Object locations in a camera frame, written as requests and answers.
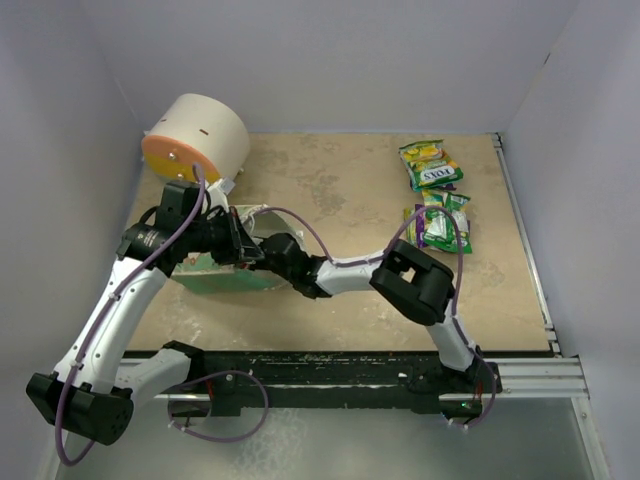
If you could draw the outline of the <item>green floral paper bag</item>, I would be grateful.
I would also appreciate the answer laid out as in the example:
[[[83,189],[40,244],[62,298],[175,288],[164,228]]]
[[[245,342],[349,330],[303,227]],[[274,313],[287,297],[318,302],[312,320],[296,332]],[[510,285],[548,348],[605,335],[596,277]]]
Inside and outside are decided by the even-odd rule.
[[[260,205],[237,206],[243,226],[254,240],[260,242],[272,234],[284,232],[295,235],[302,247],[306,247],[300,227],[287,220],[283,213],[257,214],[259,208]],[[190,253],[176,266],[171,280],[198,295],[274,290],[287,285],[284,279],[270,271],[220,266],[209,254],[196,253]]]

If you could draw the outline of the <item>green Fox's candy bag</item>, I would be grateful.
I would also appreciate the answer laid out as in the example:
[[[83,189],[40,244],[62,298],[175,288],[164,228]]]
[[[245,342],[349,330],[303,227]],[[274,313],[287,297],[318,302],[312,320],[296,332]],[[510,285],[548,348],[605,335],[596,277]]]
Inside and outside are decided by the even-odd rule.
[[[417,210],[421,208],[420,205],[414,205],[413,207],[405,208],[403,211],[403,220],[409,219]],[[423,236],[426,230],[425,214],[421,213],[415,217],[412,222],[405,229],[406,240],[417,248],[425,248]]]
[[[398,155],[414,191],[440,188],[464,178],[463,170],[447,153],[442,139],[404,145],[398,149]]]

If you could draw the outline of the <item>green spring tea candy bag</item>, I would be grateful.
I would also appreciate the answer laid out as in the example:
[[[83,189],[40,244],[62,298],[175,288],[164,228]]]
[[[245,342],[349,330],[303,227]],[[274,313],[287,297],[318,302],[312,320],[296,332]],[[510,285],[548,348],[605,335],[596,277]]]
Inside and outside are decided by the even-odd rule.
[[[471,198],[450,191],[427,190],[422,192],[422,199],[424,206],[436,207],[425,211],[431,219],[428,232],[433,237],[433,243],[429,247],[457,253],[458,240],[461,240],[461,251],[471,254],[470,221],[467,217]]]

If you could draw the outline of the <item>purple berry Fox's candy bag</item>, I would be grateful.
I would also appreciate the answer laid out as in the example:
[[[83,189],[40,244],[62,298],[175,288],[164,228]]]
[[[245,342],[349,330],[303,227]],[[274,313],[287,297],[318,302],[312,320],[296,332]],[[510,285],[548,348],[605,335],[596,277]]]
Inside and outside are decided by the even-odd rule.
[[[433,237],[428,232],[430,225],[431,219],[425,212],[421,212],[413,220],[411,224],[412,239],[418,248],[426,248],[433,243]]]

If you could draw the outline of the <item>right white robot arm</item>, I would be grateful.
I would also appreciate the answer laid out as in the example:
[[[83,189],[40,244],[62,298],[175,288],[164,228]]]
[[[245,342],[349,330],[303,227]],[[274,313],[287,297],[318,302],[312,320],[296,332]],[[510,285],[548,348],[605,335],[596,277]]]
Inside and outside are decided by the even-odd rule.
[[[496,385],[496,375],[458,316],[460,275],[408,242],[398,240],[386,252],[338,263],[309,254],[286,233],[266,238],[260,249],[263,256],[252,270],[275,274],[309,299],[375,291],[404,318],[426,329],[447,375]]]

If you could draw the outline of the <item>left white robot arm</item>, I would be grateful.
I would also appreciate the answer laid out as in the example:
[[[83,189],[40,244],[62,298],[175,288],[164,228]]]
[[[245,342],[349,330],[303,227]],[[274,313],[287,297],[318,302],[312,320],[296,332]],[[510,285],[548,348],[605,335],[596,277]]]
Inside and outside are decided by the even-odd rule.
[[[133,369],[121,369],[141,317],[189,254],[210,254],[222,265],[258,258],[222,180],[171,181],[149,214],[154,224],[140,221],[125,232],[107,286],[68,352],[51,373],[36,373],[27,384],[28,398],[54,429],[61,457],[68,433],[90,445],[113,444],[136,411],[167,390],[219,378],[261,384],[237,369],[206,371],[205,352],[176,341]]]

